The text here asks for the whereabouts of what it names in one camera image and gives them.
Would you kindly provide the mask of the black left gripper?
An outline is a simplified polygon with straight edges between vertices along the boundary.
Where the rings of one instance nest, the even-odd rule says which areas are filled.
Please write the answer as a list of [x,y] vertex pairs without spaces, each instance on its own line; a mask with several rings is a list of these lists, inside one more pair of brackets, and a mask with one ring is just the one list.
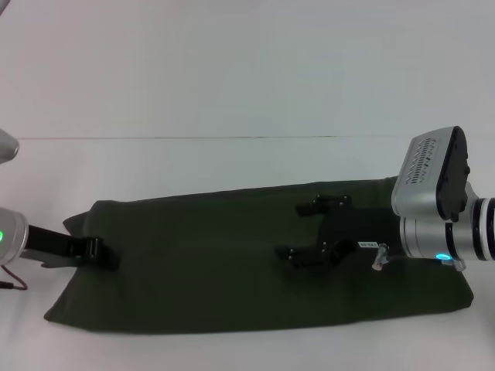
[[29,226],[23,257],[42,267],[99,267],[116,271],[119,257],[98,237],[72,236]]

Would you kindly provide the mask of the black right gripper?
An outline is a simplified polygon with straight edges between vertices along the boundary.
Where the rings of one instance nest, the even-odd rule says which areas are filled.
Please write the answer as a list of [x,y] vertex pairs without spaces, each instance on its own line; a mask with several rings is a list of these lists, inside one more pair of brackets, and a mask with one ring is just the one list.
[[293,268],[335,267],[362,250],[382,249],[379,263],[401,258],[400,217],[388,208],[357,209],[350,203],[348,195],[318,194],[313,201],[296,205],[301,217],[326,214],[318,230],[318,247],[278,246],[275,255]]

